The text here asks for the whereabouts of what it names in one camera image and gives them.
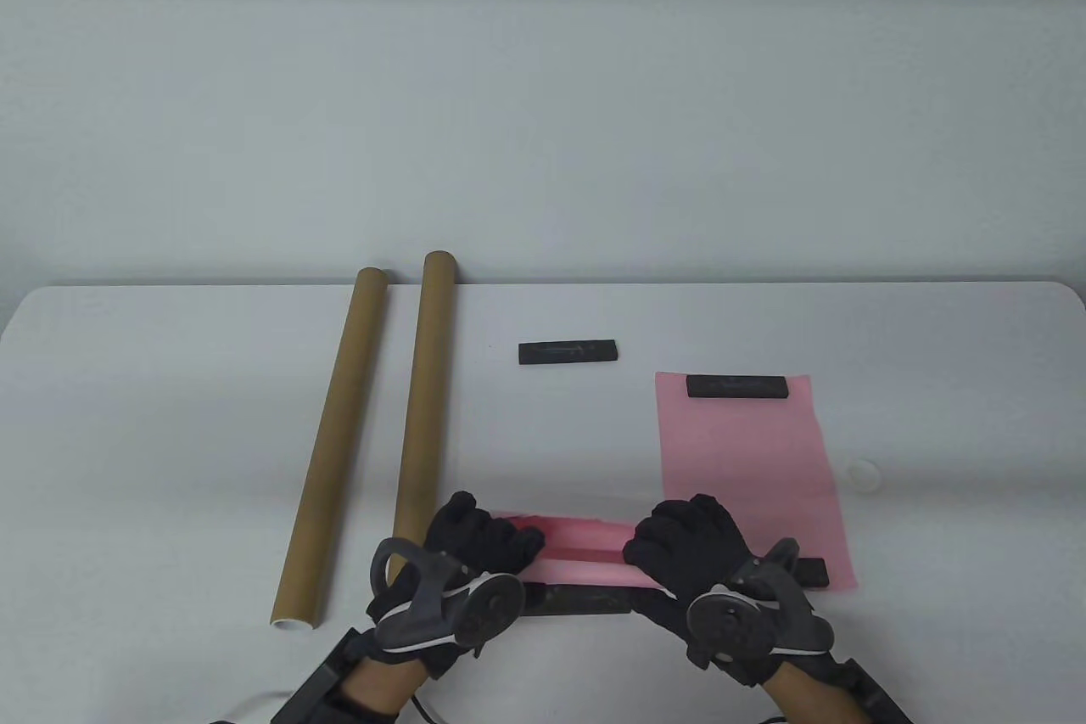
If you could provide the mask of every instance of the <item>forearm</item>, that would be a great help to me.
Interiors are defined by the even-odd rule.
[[[845,690],[824,685],[787,662],[762,686],[788,724],[871,724]]]
[[[363,660],[340,685],[340,693],[367,710],[394,715],[406,707],[411,697],[428,678],[419,662],[383,664]]]

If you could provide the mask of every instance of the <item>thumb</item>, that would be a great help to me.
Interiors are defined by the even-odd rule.
[[[631,588],[630,608],[683,642],[690,642],[686,627],[686,608],[656,588]]]

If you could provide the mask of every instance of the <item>hand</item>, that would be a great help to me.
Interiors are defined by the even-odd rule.
[[[743,535],[717,498],[695,495],[691,500],[665,500],[637,523],[622,557],[671,592],[641,588],[631,592],[633,610],[686,643],[686,658],[705,670],[709,662],[741,684],[768,681],[781,666],[776,657],[728,662],[702,649],[686,627],[686,609],[714,585],[725,583],[752,558]]]
[[[457,492],[430,522],[422,547],[442,550],[457,558],[472,571],[492,574],[519,574],[535,559],[543,548],[543,533],[538,529],[517,530],[503,518],[492,518],[490,512],[476,507],[470,493]],[[366,609],[376,623],[399,605],[411,601],[418,588],[418,572],[407,563],[387,592],[380,593]],[[409,656],[388,655],[375,657],[391,663],[418,658],[431,677],[440,678],[467,648],[447,644],[427,648]]]
[[[685,609],[749,560],[743,535],[717,498],[665,500],[637,523],[622,557],[671,592]]]

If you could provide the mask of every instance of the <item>white wall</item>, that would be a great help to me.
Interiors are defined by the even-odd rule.
[[[0,0],[0,325],[75,279],[1086,281],[1086,0]]]

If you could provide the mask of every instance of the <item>black wrist device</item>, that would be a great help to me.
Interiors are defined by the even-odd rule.
[[[298,691],[272,717],[272,724],[393,724],[395,715],[378,713],[340,693],[340,685],[363,659],[379,650],[374,632],[349,628]]]

